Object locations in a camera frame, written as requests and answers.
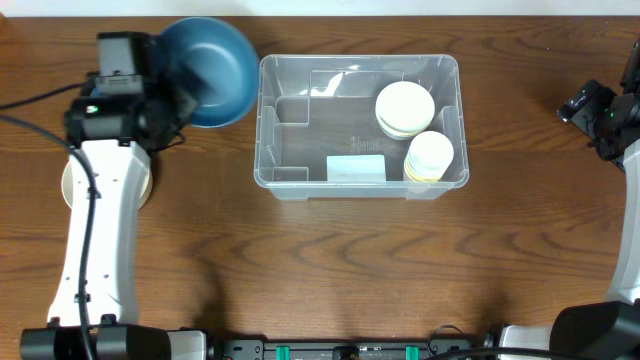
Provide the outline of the yellow small bowl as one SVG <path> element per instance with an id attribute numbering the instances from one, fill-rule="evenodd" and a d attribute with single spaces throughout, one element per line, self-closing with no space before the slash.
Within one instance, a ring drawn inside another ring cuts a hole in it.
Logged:
<path id="1" fill-rule="evenodd" d="M 427 122 L 424 127 L 420 127 L 417 130 L 412 130 L 412 131 L 409 131 L 409 132 L 401 132 L 401 131 L 393 129 L 391 126 L 389 126 L 383 120 L 381 120 L 381 119 L 378 120 L 378 125 L 381 128 L 382 132 L 386 131 L 386 132 L 393 133 L 393 134 L 398 134 L 398 135 L 399 134 L 416 134 L 416 133 L 424 132 L 429 127 L 430 124 L 431 124 L 431 122 Z"/>

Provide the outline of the yellow cup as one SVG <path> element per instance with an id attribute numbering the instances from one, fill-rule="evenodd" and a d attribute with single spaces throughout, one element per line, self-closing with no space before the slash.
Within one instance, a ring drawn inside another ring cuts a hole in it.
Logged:
<path id="1" fill-rule="evenodd" d="M 410 168 L 403 169 L 403 176 L 406 181 L 412 181 L 412 182 L 433 183 L 433 182 L 438 182 L 440 180 L 439 177 L 425 177 L 425 176 L 416 174 Z"/>
<path id="2" fill-rule="evenodd" d="M 413 181 L 413 182 L 438 182 L 440 180 L 440 177 L 437 177 L 433 174 L 429 174 L 428 176 L 423 176 L 416 173 L 412 169 L 409 163 L 404 164 L 403 176 L 406 181 Z"/>

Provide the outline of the light blue cup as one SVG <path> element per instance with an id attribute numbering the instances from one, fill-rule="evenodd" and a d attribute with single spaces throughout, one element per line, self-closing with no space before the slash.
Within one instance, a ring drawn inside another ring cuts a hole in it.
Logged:
<path id="1" fill-rule="evenodd" d="M 433 174 L 437 177 L 442 177 L 446 172 L 447 167 L 443 167 L 439 164 L 423 164 L 419 163 L 417 160 L 413 160 L 411 157 L 407 156 L 405 158 L 404 164 L 409 163 L 412 169 L 423 176 L 428 176 L 429 174 Z"/>

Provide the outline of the cream cup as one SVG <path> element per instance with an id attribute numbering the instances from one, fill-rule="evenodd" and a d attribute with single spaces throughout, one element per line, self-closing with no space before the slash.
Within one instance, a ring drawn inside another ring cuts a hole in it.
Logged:
<path id="1" fill-rule="evenodd" d="M 411 141 L 407 156 L 419 163 L 439 164 L 448 168 L 454 158 L 454 148 L 444 134 L 425 131 Z"/>

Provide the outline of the white small bowl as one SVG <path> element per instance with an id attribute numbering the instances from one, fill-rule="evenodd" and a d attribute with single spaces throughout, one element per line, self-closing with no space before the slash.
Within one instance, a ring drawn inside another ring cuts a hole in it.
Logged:
<path id="1" fill-rule="evenodd" d="M 393 129 L 409 132 L 424 127 L 435 116 L 435 101 L 420 84 L 398 81 L 384 87 L 375 102 L 376 119 Z"/>

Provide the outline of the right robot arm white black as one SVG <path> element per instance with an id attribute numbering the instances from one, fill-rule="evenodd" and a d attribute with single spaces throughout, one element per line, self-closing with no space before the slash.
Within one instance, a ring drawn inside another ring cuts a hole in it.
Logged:
<path id="1" fill-rule="evenodd" d="M 624 213 L 615 269 L 602 301 L 565 308 L 548 326 L 504 324 L 481 345 L 483 359 L 637 359 L 639 357 L 639 44 L 618 92 L 586 82 L 557 111 L 586 135 L 598 158 L 624 177 Z"/>

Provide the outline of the grey small bowl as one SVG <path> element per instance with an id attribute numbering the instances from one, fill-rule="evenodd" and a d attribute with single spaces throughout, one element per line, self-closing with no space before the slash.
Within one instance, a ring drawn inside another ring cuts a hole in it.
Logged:
<path id="1" fill-rule="evenodd" d="M 393 133 L 389 133 L 389 132 L 386 132 L 386 131 L 383 131 L 383 133 L 387 137 L 389 137 L 389 138 L 391 138 L 393 140 L 397 140 L 397 141 L 409 141 L 409 140 L 415 138 L 417 135 L 420 134 L 420 133 L 416 133 L 416 134 L 399 134 L 398 135 L 398 134 L 393 134 Z"/>

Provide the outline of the dark blue bowl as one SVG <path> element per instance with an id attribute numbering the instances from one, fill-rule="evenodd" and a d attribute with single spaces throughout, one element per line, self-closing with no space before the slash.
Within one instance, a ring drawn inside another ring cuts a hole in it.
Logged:
<path id="1" fill-rule="evenodd" d="M 259 59 L 247 37 L 231 24 L 209 17 L 178 20 L 158 36 L 168 65 L 192 76 L 199 105 L 195 127 L 231 125 L 253 108 L 259 87 Z"/>

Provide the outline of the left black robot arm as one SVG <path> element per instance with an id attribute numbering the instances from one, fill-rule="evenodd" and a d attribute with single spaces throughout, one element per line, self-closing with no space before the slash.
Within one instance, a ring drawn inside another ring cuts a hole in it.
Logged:
<path id="1" fill-rule="evenodd" d="M 47 324 L 23 331 L 24 359 L 204 359 L 201 330 L 138 323 L 135 251 L 151 155 L 179 136 L 194 101 L 167 80 L 155 39 L 101 33 L 99 70 L 64 114 L 73 172 L 63 274 Z"/>

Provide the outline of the cream large bowl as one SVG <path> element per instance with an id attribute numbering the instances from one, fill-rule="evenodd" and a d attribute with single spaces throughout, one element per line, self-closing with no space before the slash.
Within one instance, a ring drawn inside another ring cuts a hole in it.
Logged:
<path id="1" fill-rule="evenodd" d="M 71 162 L 67 162 L 61 177 L 61 193 L 66 205 L 69 208 L 72 208 L 73 204 L 73 172 Z M 141 194 L 139 196 L 139 208 L 142 208 L 147 200 L 149 199 L 153 187 L 153 176 L 152 173 L 149 172 L 144 180 Z"/>

